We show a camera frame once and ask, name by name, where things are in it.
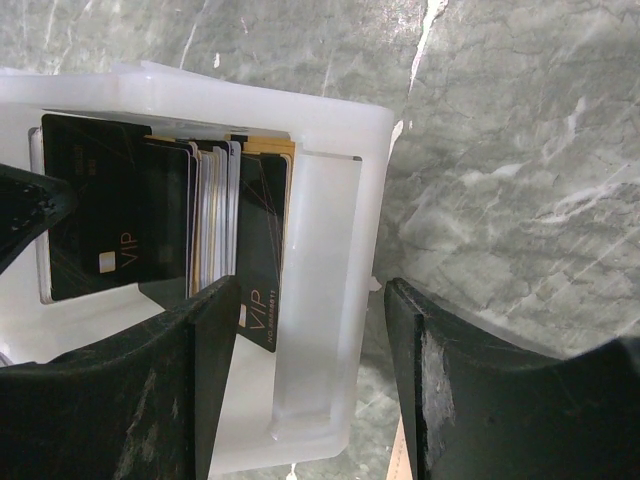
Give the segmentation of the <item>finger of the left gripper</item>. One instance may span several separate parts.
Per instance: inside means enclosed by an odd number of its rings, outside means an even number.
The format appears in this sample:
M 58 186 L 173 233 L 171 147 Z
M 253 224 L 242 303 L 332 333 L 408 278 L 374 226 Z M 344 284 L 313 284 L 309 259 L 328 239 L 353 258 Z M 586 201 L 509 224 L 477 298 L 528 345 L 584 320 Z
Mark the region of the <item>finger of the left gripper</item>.
M 60 179 L 1 165 L 1 272 L 38 236 L 77 206 L 71 185 Z

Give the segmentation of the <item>white card tray box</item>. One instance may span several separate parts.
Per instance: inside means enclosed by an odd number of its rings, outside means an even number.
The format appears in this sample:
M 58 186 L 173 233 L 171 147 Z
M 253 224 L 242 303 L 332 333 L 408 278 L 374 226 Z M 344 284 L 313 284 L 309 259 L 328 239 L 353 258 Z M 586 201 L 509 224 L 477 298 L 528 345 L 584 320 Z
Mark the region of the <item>white card tray box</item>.
M 162 137 L 284 138 L 295 146 L 276 351 L 239 333 L 208 479 L 339 454 L 355 408 L 393 115 L 141 62 L 109 73 L 1 73 L 1 165 L 33 171 L 28 134 L 46 114 L 149 126 Z M 45 364 L 169 310 L 137 285 L 40 297 L 36 243 L 1 272 L 1 371 Z

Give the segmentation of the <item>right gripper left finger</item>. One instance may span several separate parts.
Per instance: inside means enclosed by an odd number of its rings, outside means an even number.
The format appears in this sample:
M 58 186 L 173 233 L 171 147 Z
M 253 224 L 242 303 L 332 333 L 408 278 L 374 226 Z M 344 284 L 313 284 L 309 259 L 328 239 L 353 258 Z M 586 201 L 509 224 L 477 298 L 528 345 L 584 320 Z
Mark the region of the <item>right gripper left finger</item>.
M 4 367 L 2 477 L 206 478 L 239 309 L 227 276 L 48 363 Z

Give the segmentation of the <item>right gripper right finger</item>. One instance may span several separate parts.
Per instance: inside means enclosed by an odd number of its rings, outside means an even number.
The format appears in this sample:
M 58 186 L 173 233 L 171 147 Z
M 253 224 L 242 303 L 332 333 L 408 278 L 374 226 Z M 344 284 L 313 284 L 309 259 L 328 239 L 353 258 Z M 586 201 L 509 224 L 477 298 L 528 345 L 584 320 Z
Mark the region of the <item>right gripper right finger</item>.
M 401 278 L 384 310 L 416 479 L 635 479 L 639 341 L 560 359 L 455 315 Z

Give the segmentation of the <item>beige card holder wallet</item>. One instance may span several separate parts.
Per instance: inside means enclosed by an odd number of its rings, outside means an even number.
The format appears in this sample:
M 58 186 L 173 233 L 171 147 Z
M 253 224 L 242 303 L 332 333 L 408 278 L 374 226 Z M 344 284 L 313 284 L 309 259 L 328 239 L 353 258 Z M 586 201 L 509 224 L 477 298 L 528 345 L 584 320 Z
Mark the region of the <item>beige card holder wallet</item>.
M 412 480 L 412 471 L 405 439 L 403 420 L 399 419 L 386 480 Z

